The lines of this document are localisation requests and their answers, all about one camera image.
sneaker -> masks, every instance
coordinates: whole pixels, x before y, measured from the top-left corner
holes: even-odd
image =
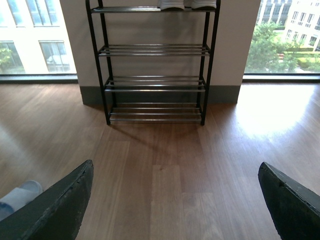
[[[191,7],[195,10],[213,10],[217,8],[217,1],[215,0],[184,0],[184,3],[186,7]]]
[[[185,9],[184,0],[159,0],[157,6],[165,11],[181,11]]]

green tree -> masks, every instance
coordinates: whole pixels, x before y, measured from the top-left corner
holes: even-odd
[[[275,23],[256,25],[246,62],[246,73],[294,73],[297,60],[293,57],[293,49],[299,43],[282,42],[275,31]]]
[[[0,73],[2,73],[6,67],[6,65],[9,63],[11,58],[11,51],[10,49],[3,47],[0,44]]]

shoe rack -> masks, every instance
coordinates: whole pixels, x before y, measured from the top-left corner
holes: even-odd
[[[114,13],[161,14],[167,11],[161,11],[156,6],[104,6],[102,0],[97,0],[98,6],[93,8],[90,6],[90,0],[85,0],[85,3],[106,123],[110,125],[114,121],[199,122],[204,125],[215,53],[220,0],[217,0],[216,9],[193,10],[185,8],[185,10],[176,11],[183,14],[203,13],[203,40],[198,44],[109,44],[105,15]],[[100,15],[101,29],[95,29],[94,14]],[[214,21],[213,30],[212,35],[208,36],[210,21]],[[97,46],[95,31],[102,31],[103,46]],[[113,73],[112,67],[112,57],[114,56],[156,56],[159,58],[198,56],[200,57],[199,75],[116,75]],[[103,58],[106,58],[108,68],[108,77],[105,79],[102,74],[104,66],[102,66],[101,59]],[[206,77],[204,77],[205,68],[207,68]],[[186,93],[193,96],[191,102],[158,101],[152,97],[162,95],[162,99],[174,99],[176,95]],[[132,94],[138,95],[139,101],[136,101],[137,98],[131,98]],[[127,95],[126,100],[119,100],[121,99],[119,95]]]

baseboard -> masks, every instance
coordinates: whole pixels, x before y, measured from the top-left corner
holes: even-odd
[[[241,86],[213,85],[209,89],[208,103],[229,103],[236,104]],[[85,105],[102,104],[101,92],[98,86],[80,86],[82,101]],[[116,99],[119,102],[151,102],[151,103],[192,103],[195,102],[196,93],[177,92],[176,94],[144,92],[141,93],[117,93]],[[111,94],[106,94],[108,103],[112,102]]]

building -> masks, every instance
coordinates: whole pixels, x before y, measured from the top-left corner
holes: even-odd
[[[286,24],[292,0],[261,0],[256,24]]]
[[[294,0],[283,38],[320,52],[320,0]]]
[[[76,73],[59,0],[0,0],[0,49],[0,74]]]

